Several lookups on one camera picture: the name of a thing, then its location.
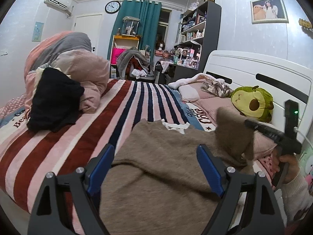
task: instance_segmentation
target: bookshelf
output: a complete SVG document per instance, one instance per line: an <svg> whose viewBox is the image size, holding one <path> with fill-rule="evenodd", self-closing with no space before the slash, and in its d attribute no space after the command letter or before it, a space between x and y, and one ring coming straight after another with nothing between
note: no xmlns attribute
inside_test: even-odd
<svg viewBox="0 0 313 235"><path fill-rule="evenodd" d="M209 0L200 5L197 9L190 11L189 14L185 13L181 22L178 24L178 31L176 37L176 48L192 48L195 50L194 57L197 54L199 45L192 43L191 40L202 45L202 51L199 61L198 70L192 68L186 68L182 66L177 66L175 69L174 78L172 81L176 81L181 78L190 78L197 73L203 72L205 65L207 63L209 54L217 49L217 44L219 40L219 29L221 22L221 11L220 5ZM197 19L204 17L206 15L206 20L198 22ZM184 27L190 22L194 22L194 25L190 24L190 27ZM201 36L195 37L193 33L201 32ZM187 35L192 34L192 39L187 39Z"/></svg>

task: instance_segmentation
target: picture frame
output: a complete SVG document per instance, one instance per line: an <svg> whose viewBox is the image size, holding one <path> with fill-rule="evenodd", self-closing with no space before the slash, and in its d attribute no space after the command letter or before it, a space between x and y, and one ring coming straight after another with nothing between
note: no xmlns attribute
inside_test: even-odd
<svg viewBox="0 0 313 235"><path fill-rule="evenodd" d="M260 23L289 23L283 0L252 0L251 22Z"/></svg>

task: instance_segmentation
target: teal curtain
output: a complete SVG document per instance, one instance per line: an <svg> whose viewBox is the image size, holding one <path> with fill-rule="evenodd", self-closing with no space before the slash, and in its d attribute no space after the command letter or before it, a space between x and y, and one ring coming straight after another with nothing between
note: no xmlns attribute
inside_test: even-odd
<svg viewBox="0 0 313 235"><path fill-rule="evenodd" d="M139 40L139 49L144 49L146 45L149 45L150 57L152 61L161 7L162 4L160 2L156 4L154 1L150 3L148 0L141 0L140 2L137 2L136 0L124 0L113 26L107 59L110 60L111 58L113 35L116 34L118 28L121 28L122 30L123 18L125 16L132 16L140 19L138 27L138 35L141 35Z"/></svg>

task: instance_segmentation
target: white headboard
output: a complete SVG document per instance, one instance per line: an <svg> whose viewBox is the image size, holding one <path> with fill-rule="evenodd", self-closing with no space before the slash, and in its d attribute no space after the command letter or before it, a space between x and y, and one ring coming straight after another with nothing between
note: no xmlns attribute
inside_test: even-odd
<svg viewBox="0 0 313 235"><path fill-rule="evenodd" d="M204 73L225 79L232 89L240 86L260 86L274 100L271 123L284 131L284 102L299 103L299 131L307 135L313 118L313 71L281 58L242 51L213 51ZM298 133L297 139L304 138Z"/></svg>

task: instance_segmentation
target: metal screw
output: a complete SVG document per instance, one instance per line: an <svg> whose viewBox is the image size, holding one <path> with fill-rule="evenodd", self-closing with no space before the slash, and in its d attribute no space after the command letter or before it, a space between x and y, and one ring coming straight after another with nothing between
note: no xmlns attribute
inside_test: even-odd
<svg viewBox="0 0 313 235"><path fill-rule="evenodd" d="M50 179L50 178L52 178L53 177L53 172L48 172L47 174L46 174L46 178L48 178L48 179Z"/></svg>
<svg viewBox="0 0 313 235"><path fill-rule="evenodd" d="M265 177L265 173L262 172L262 171L259 171L259 172L258 172L258 175L259 175L260 178L264 178L264 177Z"/></svg>
<svg viewBox="0 0 313 235"><path fill-rule="evenodd" d="M78 167L77 169L76 169L76 172L77 173L83 173L85 171L85 169L83 168L83 167Z"/></svg>
<svg viewBox="0 0 313 235"><path fill-rule="evenodd" d="M236 169L234 167L232 167L232 166L229 166L229 167L227 167L227 171L229 173L234 173L236 171Z"/></svg>

